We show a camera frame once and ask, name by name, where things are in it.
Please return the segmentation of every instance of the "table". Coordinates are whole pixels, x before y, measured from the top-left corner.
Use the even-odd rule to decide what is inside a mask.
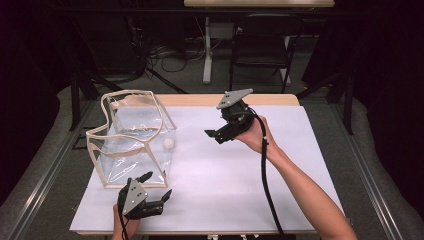
[[[333,7],[333,0],[184,0],[186,7],[209,7],[209,8],[220,8],[220,7],[278,7],[278,8],[323,8]],[[211,83],[211,71],[212,71],[212,52],[211,52],[211,25],[209,17],[206,17],[205,23],[205,68],[203,71],[203,83]],[[281,76],[286,74],[286,69],[280,70]]]
[[[169,174],[173,190],[161,216],[143,219],[145,235],[240,235],[278,233],[263,192],[260,155],[239,141],[222,145],[203,130],[225,124],[214,106],[222,94],[158,95],[177,125]],[[342,209],[303,107],[290,94],[251,94],[243,98],[267,116],[276,141]],[[275,168],[267,164],[268,184],[287,234],[315,233]],[[146,189],[148,201],[168,189]],[[70,227],[83,235],[113,231],[112,205],[119,189],[104,189],[93,174]]]

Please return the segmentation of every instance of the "transparent plastic bag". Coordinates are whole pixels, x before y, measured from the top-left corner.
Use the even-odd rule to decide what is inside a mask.
[[[176,126],[150,91],[103,95],[106,123],[86,132],[87,148],[105,188],[122,188],[147,172],[143,187],[167,187]]]

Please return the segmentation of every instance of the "gray mounting plate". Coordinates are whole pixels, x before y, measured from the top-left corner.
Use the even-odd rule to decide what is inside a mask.
[[[125,199],[123,214],[129,213],[139,203],[147,198],[147,192],[136,179],[132,179],[128,188],[127,199]]]
[[[230,107],[234,103],[240,101],[245,96],[249,95],[253,92],[253,89],[243,89],[243,90],[237,90],[237,91],[231,91],[231,92],[225,92],[224,97],[222,97],[221,101],[219,101],[217,109],[223,109]]]

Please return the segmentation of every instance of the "white round object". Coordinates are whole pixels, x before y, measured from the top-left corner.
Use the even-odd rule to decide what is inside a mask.
[[[163,140],[163,146],[165,147],[165,149],[172,149],[174,148],[174,145],[174,140],[170,138],[165,138],[165,140]]]

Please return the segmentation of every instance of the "person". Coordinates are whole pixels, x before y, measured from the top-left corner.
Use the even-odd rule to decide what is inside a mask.
[[[271,134],[266,118],[263,116],[259,116],[259,118],[264,123],[266,130],[268,161],[281,174],[303,214],[318,232],[321,239],[357,239],[355,232],[339,207],[278,146]],[[249,130],[238,135],[236,139],[245,143],[253,151],[261,153],[263,132],[259,120],[254,119]],[[122,239],[122,227],[119,222],[119,215],[117,215],[117,208],[114,212],[114,236],[116,235],[117,238],[113,239]],[[129,235],[133,236],[135,234],[139,223],[139,220],[129,221],[127,225]]]

